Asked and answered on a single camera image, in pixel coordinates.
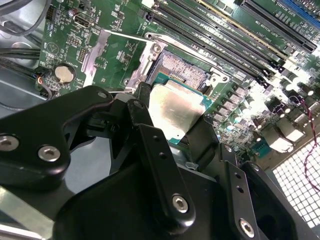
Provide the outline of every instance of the electrolytic capacitor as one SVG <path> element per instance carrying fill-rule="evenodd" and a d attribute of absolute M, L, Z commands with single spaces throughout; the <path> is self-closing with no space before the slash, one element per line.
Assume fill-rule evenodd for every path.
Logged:
<path fill-rule="evenodd" d="M 254 140 L 255 140 L 256 142 L 260 142 L 260 141 L 261 141 L 261 136 L 259 135 L 259 133 L 257 133 L 256 131 L 253 131 L 253 132 L 252 132 L 252 135 L 253 135 Z"/>
<path fill-rule="evenodd" d="M 224 124 L 224 126 L 225 126 L 225 128 L 226 128 L 228 131 L 232 131 L 233 129 L 235 129 L 235 126 L 233 126 L 230 121 L 227 121 L 227 122 Z"/>
<path fill-rule="evenodd" d="M 253 119 L 252 120 L 253 121 L 253 124 L 255 125 L 255 127 L 257 128 L 257 129 L 261 129 L 262 128 L 262 125 L 261 125 L 261 121 L 260 120 L 258 120 L 258 119 Z"/>
<path fill-rule="evenodd" d="M 246 99 L 246 101 L 247 101 L 247 103 L 250 105 L 250 107 L 254 107 L 255 106 L 255 104 L 256 104 L 256 101 L 254 100 L 254 98 L 253 97 L 248 97 L 247 99 Z"/>
<path fill-rule="evenodd" d="M 248 115 L 250 113 L 249 108 L 247 108 L 247 106 L 245 106 L 245 105 L 240 105 L 239 109 L 244 115 Z"/>
<path fill-rule="evenodd" d="M 234 122 L 237 124 L 240 123 L 240 121 L 242 119 L 238 113 L 233 114 L 232 117 L 233 117 Z"/>
<path fill-rule="evenodd" d="M 79 13 L 79 9 L 74 7 L 74 8 L 71 8 L 69 11 L 68 11 L 68 15 L 69 17 L 73 18 L 75 15 L 77 15 Z"/>
<path fill-rule="evenodd" d="M 299 87 L 301 88 L 301 90 L 306 93 L 308 96 L 312 96 L 314 94 L 314 91 L 307 85 L 305 85 L 304 83 L 300 83 Z"/>
<path fill-rule="evenodd" d="M 289 82 L 289 81 L 287 81 L 287 80 L 284 80 L 284 81 L 282 82 L 282 86 L 283 86 L 283 88 L 284 88 L 285 90 L 287 90 L 287 91 L 293 90 L 294 87 L 295 87 L 294 84 L 292 84 L 291 82 Z"/>

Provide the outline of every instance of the screw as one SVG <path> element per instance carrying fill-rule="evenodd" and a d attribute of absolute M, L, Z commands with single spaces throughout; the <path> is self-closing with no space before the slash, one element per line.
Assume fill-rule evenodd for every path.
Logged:
<path fill-rule="evenodd" d="M 9 152 L 19 146 L 19 140 L 14 136 L 0 136 L 0 151 Z"/>
<path fill-rule="evenodd" d="M 54 162 L 60 158 L 60 151 L 54 146 L 43 146 L 38 151 L 38 156 L 46 162 Z"/>
<path fill-rule="evenodd" d="M 182 196 L 173 196 L 172 204 L 174 208 L 182 214 L 185 214 L 188 211 L 188 203 Z"/>
<path fill-rule="evenodd" d="M 107 95 L 102 91 L 98 92 L 98 96 L 101 97 L 101 98 L 104 98 L 104 99 L 107 98 Z"/>
<path fill-rule="evenodd" d="M 257 172 L 259 172 L 259 168 L 258 168 L 257 165 L 251 163 L 251 166 L 252 166 L 252 168 L 253 168 L 254 170 L 256 170 Z"/>
<path fill-rule="evenodd" d="M 144 106 L 139 101 L 134 101 L 134 105 L 136 105 L 138 108 L 143 109 Z"/>
<path fill-rule="evenodd" d="M 155 44 L 153 46 L 153 50 L 155 51 L 155 53 L 159 54 L 161 53 L 162 49 L 161 49 L 161 46 L 159 44 Z"/>
<path fill-rule="evenodd" d="M 224 145 L 224 148 L 225 148 L 229 153 L 231 153 L 231 152 L 232 152 L 231 147 L 229 147 L 228 145 Z"/>
<path fill-rule="evenodd" d="M 242 229 L 242 231 L 249 237 L 249 238 L 254 238 L 255 237 L 255 231 L 252 228 L 252 226 L 250 225 L 250 223 L 248 223 L 246 220 L 244 220 L 243 218 L 240 218 L 239 221 L 240 227 Z"/>

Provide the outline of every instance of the black slot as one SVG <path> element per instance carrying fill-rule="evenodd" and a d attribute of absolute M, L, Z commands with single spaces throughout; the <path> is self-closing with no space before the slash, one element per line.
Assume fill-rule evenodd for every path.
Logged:
<path fill-rule="evenodd" d="M 227 64 L 229 64 L 230 66 L 232 66 L 234 69 L 236 69 L 239 72 L 242 72 L 243 74 L 246 75 L 246 79 L 257 79 L 260 78 L 261 76 L 259 76 L 258 74 L 256 74 L 255 72 L 252 72 L 251 70 L 249 70 L 248 68 L 243 67 L 242 65 L 238 64 L 237 62 L 235 62 L 232 59 L 228 59 L 225 56 L 221 55 L 220 52 L 216 51 L 215 49 L 213 49 L 212 47 L 210 47 L 209 45 L 205 44 L 204 42 L 200 42 L 198 38 L 195 38 L 194 36 L 192 36 L 191 34 L 189 34 L 188 32 L 182 31 L 180 28 L 178 28 L 174 23 L 168 21 L 165 18 L 162 18 L 158 15 L 155 15 L 153 20 L 155 22 L 157 22 L 160 25 L 165 26 L 168 29 L 171 29 L 179 34 L 181 34 L 182 36 L 184 36 L 185 38 L 187 38 L 188 40 L 190 40 L 193 44 L 195 44 L 196 46 L 199 46 L 201 48 L 203 48 L 204 50 L 206 50 L 207 52 L 209 52 L 210 54 L 214 55 L 216 58 L 226 62 Z"/>
<path fill-rule="evenodd" d="M 195 32 L 197 32 L 198 35 L 201 35 L 203 38 L 207 38 L 208 41 L 213 40 L 214 43 L 219 46 L 219 48 L 223 49 L 226 53 L 229 53 L 230 55 L 236 56 L 238 59 L 240 59 L 242 62 L 252 65 L 256 67 L 258 71 L 267 71 L 269 72 L 268 69 L 266 69 L 263 65 L 261 65 L 259 62 L 255 61 L 251 57 L 245 55 L 238 49 L 234 48 L 232 45 L 228 45 L 225 42 L 223 42 L 220 38 L 214 36 L 211 32 L 209 32 L 206 29 L 200 28 L 198 25 L 196 25 L 194 22 L 188 20 L 185 18 L 181 13 L 178 13 L 176 11 L 172 11 L 169 7 L 167 7 L 164 4 L 159 5 L 159 9 L 165 11 L 169 15 L 175 17 L 176 19 L 180 20 L 182 23 L 188 25 L 190 28 L 192 28 Z M 199 21 L 199 18 L 196 16 L 193 16 L 194 19 Z"/>
<path fill-rule="evenodd" d="M 270 29 L 273 29 L 274 31 L 280 32 L 284 38 L 302 48 L 307 53 L 311 54 L 314 50 L 317 49 L 317 46 L 315 44 L 313 44 L 311 41 L 306 39 L 304 36 L 296 32 L 292 28 L 285 25 L 283 22 L 278 20 L 276 17 L 274 17 L 272 14 L 267 12 L 255 2 L 251 0 L 244 0 L 240 6 L 242 9 L 258 19 L 264 25 L 266 25 Z"/>
<path fill-rule="evenodd" d="M 250 52 L 253 55 L 257 55 L 262 61 L 265 61 L 267 64 L 273 65 L 273 63 L 276 61 L 275 59 L 273 59 L 272 57 L 270 57 L 269 55 L 265 54 L 264 52 L 259 51 L 256 47 L 248 44 L 246 41 L 242 40 L 240 37 L 238 37 L 237 35 L 235 35 L 231 30 L 227 29 L 227 28 L 223 28 L 220 27 L 219 25 L 213 25 L 213 21 L 212 19 L 210 19 L 209 17 L 207 17 L 205 14 L 203 14 L 203 12 L 201 11 L 197 11 L 196 9 L 192 8 L 191 6 L 189 6 L 186 2 L 182 1 L 182 0 L 172 0 L 172 2 L 174 2 L 175 4 L 177 4 L 179 7 L 185 9 L 186 11 L 188 11 L 189 13 L 197 16 L 199 19 L 201 19 L 203 22 L 207 23 L 209 26 L 211 26 L 212 28 L 216 28 L 220 31 L 220 34 L 224 35 L 225 37 L 228 37 L 236 42 L 238 42 L 239 44 L 241 44 L 248 52 Z M 204 8 L 202 5 L 198 4 L 198 7 L 200 9 L 202 9 L 203 11 L 206 10 L 206 8 Z M 277 55 L 274 52 L 271 52 L 269 49 L 267 49 L 263 44 L 261 44 L 260 42 L 258 42 L 257 40 L 255 40 L 253 37 L 248 36 L 246 33 L 242 32 L 241 30 L 239 30 L 238 28 L 234 27 L 233 25 L 226 23 L 228 25 L 229 28 L 231 28 L 233 31 L 246 36 L 247 38 L 250 38 L 250 40 L 252 42 L 254 42 L 257 46 L 259 46 L 260 48 L 270 52 L 273 55 Z"/>

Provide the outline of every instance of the dimm slot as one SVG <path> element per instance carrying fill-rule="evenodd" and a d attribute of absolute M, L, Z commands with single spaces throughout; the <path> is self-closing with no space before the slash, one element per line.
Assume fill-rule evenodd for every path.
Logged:
<path fill-rule="evenodd" d="M 302 48 L 307 53 L 311 54 L 317 49 L 315 44 L 285 25 L 255 2 L 251 0 L 244 0 L 240 6 L 243 10 L 248 12 L 264 25 L 281 33 L 285 39 L 295 44 L 297 47 Z"/>
<path fill-rule="evenodd" d="M 207 24 L 212 25 L 213 20 L 204 14 L 204 13 L 207 13 L 209 10 L 206 7 L 202 6 L 200 3 L 192 1 L 192 3 L 195 4 L 196 7 L 203 12 L 190 6 L 189 5 L 190 2 L 186 3 L 183 0 L 171 0 L 171 1 L 176 3 L 177 5 L 179 5 L 181 8 L 184 8 L 185 10 L 189 11 L 190 13 L 197 15 L 200 19 L 205 21 Z M 215 16 L 216 18 L 220 18 L 220 16 L 216 15 L 212 11 L 210 11 L 209 14 L 212 16 Z M 243 39 L 241 39 L 240 37 L 236 36 L 231 30 L 224 28 L 224 27 L 221 27 L 219 24 L 217 24 L 216 28 L 220 31 L 220 33 L 225 34 L 225 35 L 229 36 L 230 38 L 233 38 L 236 41 L 240 41 L 243 46 L 250 48 L 251 51 L 255 52 L 255 54 L 259 55 L 261 58 L 264 58 L 265 60 L 270 61 L 270 64 L 273 63 L 274 61 L 281 61 L 282 62 L 284 60 L 283 58 L 277 56 L 276 53 L 272 52 L 270 49 L 268 49 L 266 46 L 264 46 L 262 43 L 255 40 L 253 37 L 249 36 L 245 32 L 243 32 L 241 29 L 234 27 L 232 24 L 229 24 L 228 22 L 225 22 L 225 24 L 228 26 L 228 28 L 232 29 L 234 32 L 236 32 L 242 36 L 246 36 L 248 39 L 250 39 L 250 41 L 252 41 L 254 43 L 254 45 L 250 45 L 248 42 L 246 42 Z M 277 58 L 279 60 L 276 60 L 275 58 L 272 58 L 269 55 L 265 54 L 264 52 L 258 50 L 257 47 L 259 47 L 260 49 L 263 49 L 264 51 L 268 52 L 271 56 L 274 56 L 275 58 Z"/>
<path fill-rule="evenodd" d="M 185 37 L 186 39 L 188 39 L 189 41 L 191 41 L 195 46 L 199 46 L 202 49 L 206 50 L 207 52 L 210 52 L 210 54 L 214 55 L 215 58 L 220 59 L 220 61 L 225 62 L 226 64 L 230 65 L 232 68 L 234 68 L 235 70 L 241 72 L 242 74 L 246 75 L 245 79 L 250 80 L 250 79 L 258 79 L 261 78 L 260 75 L 250 71 L 247 68 L 243 68 L 242 66 L 240 66 L 237 62 L 234 62 L 232 59 L 224 59 L 223 57 L 221 57 L 220 53 L 216 52 L 214 49 L 212 49 L 210 46 L 208 46 L 207 44 L 203 43 L 199 43 L 199 39 L 195 38 L 194 36 L 192 36 L 191 34 L 189 34 L 188 32 L 184 32 L 182 30 L 180 30 L 178 28 L 178 26 L 176 26 L 174 23 L 168 21 L 167 19 L 160 17 L 159 15 L 155 15 L 153 20 L 155 22 L 157 22 L 157 24 L 159 25 L 163 25 L 168 29 L 171 29 L 174 32 L 177 32 L 178 34 L 182 35 L 183 37 Z"/>
<path fill-rule="evenodd" d="M 171 4 L 175 5 L 175 7 L 177 9 L 179 9 L 180 11 L 184 11 L 185 12 L 185 10 L 183 8 L 180 8 L 175 3 L 171 3 Z M 247 52 L 251 53 L 255 57 L 255 59 L 253 59 L 252 57 L 249 57 L 244 52 L 241 52 L 240 50 L 236 49 L 235 46 L 233 46 L 231 44 L 226 44 L 225 42 L 223 42 L 222 39 L 220 39 L 219 37 L 215 36 L 212 32 L 210 32 L 210 29 L 211 29 L 211 31 L 215 31 L 215 28 L 207 25 L 205 22 L 203 22 L 201 19 L 197 18 L 196 16 L 192 15 L 192 18 L 194 18 L 196 20 L 196 22 L 201 23 L 202 27 L 197 25 L 195 22 L 189 20 L 188 18 L 184 17 L 182 15 L 182 13 L 177 12 L 176 10 L 170 9 L 170 7 L 168 7 L 167 5 L 164 5 L 164 4 L 161 3 L 159 5 L 159 9 L 164 10 L 165 12 L 170 14 L 171 16 L 173 16 L 173 17 L 179 19 L 181 22 L 189 25 L 194 30 L 199 31 L 200 33 L 205 35 L 208 38 L 208 40 L 214 40 L 214 42 L 216 44 L 218 44 L 220 48 L 224 49 L 224 51 L 232 52 L 231 54 L 236 55 L 239 59 L 242 59 L 244 62 L 247 62 L 247 64 L 251 64 L 251 65 L 255 66 L 257 69 L 259 69 L 259 71 L 262 71 L 262 72 L 266 71 L 266 73 L 270 73 L 270 71 L 268 69 L 266 69 L 266 67 L 265 67 L 265 65 L 269 64 L 267 61 L 264 61 L 264 60 L 260 59 L 265 64 L 265 65 L 262 65 L 257 61 L 258 57 L 252 51 L 250 51 L 249 49 L 245 49 L 245 50 Z M 234 45 L 239 46 L 238 42 L 234 42 L 233 40 L 230 40 L 229 37 L 227 37 L 227 39 L 229 41 L 233 42 Z"/>
<path fill-rule="evenodd" d="M 158 8 L 158 11 L 161 12 L 161 14 L 166 15 L 167 17 L 166 19 L 168 20 L 168 16 L 171 16 L 173 18 L 172 15 L 170 15 L 169 12 L 166 12 L 160 8 Z M 180 17 L 174 17 L 173 19 L 177 19 L 179 20 L 181 23 L 187 24 L 185 22 L 183 22 L 183 20 Z M 223 45 L 219 44 L 216 41 L 211 41 L 211 39 L 207 36 L 205 36 L 204 34 L 202 34 L 198 29 L 190 27 L 196 34 L 197 36 L 194 36 L 198 41 L 202 41 L 205 44 L 205 47 L 208 49 L 212 49 L 214 51 L 214 53 L 218 56 L 220 56 L 223 60 L 225 61 L 234 61 L 236 64 L 241 64 L 241 66 L 243 68 L 246 68 L 248 70 L 251 70 L 253 73 L 255 74 L 264 74 L 264 71 L 266 71 L 266 75 L 270 76 L 270 71 L 268 69 L 260 69 L 260 68 L 255 68 L 255 66 L 253 64 L 251 64 L 250 62 L 246 61 L 245 59 L 243 59 L 242 57 L 240 57 L 238 54 L 236 54 L 235 52 L 232 52 L 231 50 L 227 49 L 226 47 L 224 47 Z M 225 55 L 229 58 L 226 58 L 226 56 L 222 55 L 223 53 L 221 53 L 220 51 L 218 51 L 217 49 L 215 49 L 214 47 L 210 46 L 210 44 L 208 44 L 207 42 L 205 42 L 205 40 L 208 43 L 214 44 L 217 46 L 217 48 L 223 50 L 225 52 Z"/>

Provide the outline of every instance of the black capacitor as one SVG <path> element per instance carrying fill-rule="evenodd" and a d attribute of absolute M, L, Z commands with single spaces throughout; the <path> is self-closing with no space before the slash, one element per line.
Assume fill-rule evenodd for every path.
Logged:
<path fill-rule="evenodd" d="M 304 83 L 300 83 L 298 86 L 308 96 L 312 96 L 314 94 L 314 91 L 309 86 L 305 85 Z"/>
<path fill-rule="evenodd" d="M 261 125 L 261 121 L 260 120 L 258 120 L 258 119 L 252 119 L 252 121 L 253 121 L 253 124 L 255 125 L 255 127 L 257 128 L 257 129 L 261 129 L 262 128 L 262 125 Z"/>
<path fill-rule="evenodd" d="M 283 93 L 288 97 L 289 102 L 293 104 L 300 104 L 303 99 L 295 90 L 283 91 Z"/>
<path fill-rule="evenodd" d="M 259 133 L 257 133 L 256 131 L 253 131 L 253 132 L 252 132 L 252 135 L 253 135 L 254 140 L 255 140 L 256 142 L 260 142 L 260 141 L 261 141 L 261 136 L 259 135 Z"/>
<path fill-rule="evenodd" d="M 317 94 L 320 97 L 320 87 L 316 87 L 314 89 L 315 94 Z"/>

